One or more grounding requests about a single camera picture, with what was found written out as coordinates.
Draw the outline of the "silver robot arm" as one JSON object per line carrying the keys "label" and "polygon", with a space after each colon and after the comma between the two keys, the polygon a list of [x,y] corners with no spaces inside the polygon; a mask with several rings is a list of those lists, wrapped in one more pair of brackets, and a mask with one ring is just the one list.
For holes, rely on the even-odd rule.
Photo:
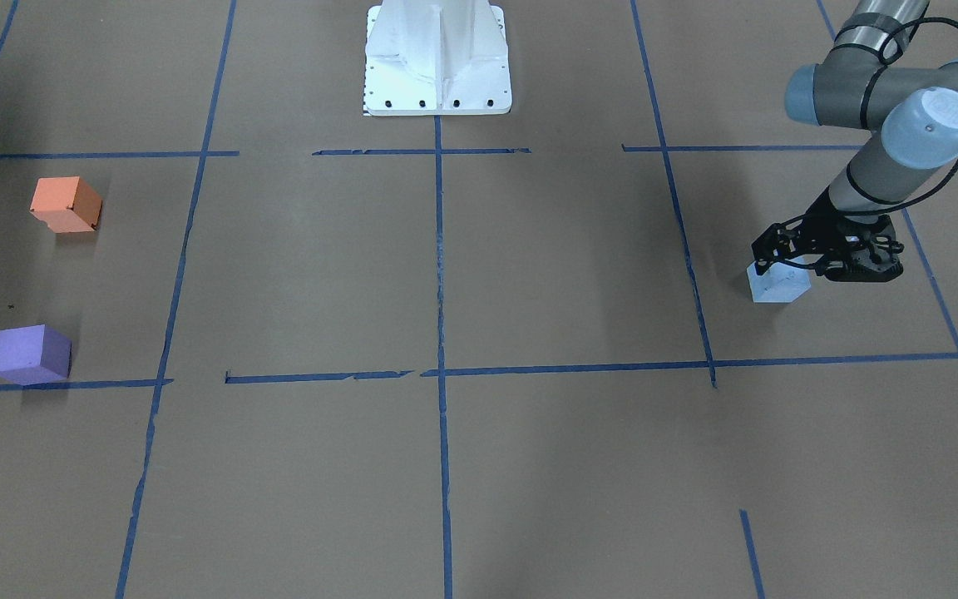
{"label": "silver robot arm", "polygon": [[891,213],[919,200],[942,168],[958,166],[958,58],[897,66],[929,23],[926,1],[860,1],[824,61],[802,66],[784,92],[794,121],[867,131],[868,141],[796,226],[753,244],[756,269],[810,255],[835,283],[886,283],[902,273]]}

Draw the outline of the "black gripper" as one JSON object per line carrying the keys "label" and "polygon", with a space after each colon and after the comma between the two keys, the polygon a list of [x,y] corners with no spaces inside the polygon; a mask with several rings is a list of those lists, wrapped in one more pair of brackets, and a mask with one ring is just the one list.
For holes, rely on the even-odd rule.
{"label": "black gripper", "polygon": [[904,246],[890,217],[864,223],[841,216],[829,189],[805,213],[803,247],[820,255],[815,273],[833,283],[889,283],[904,273]]}

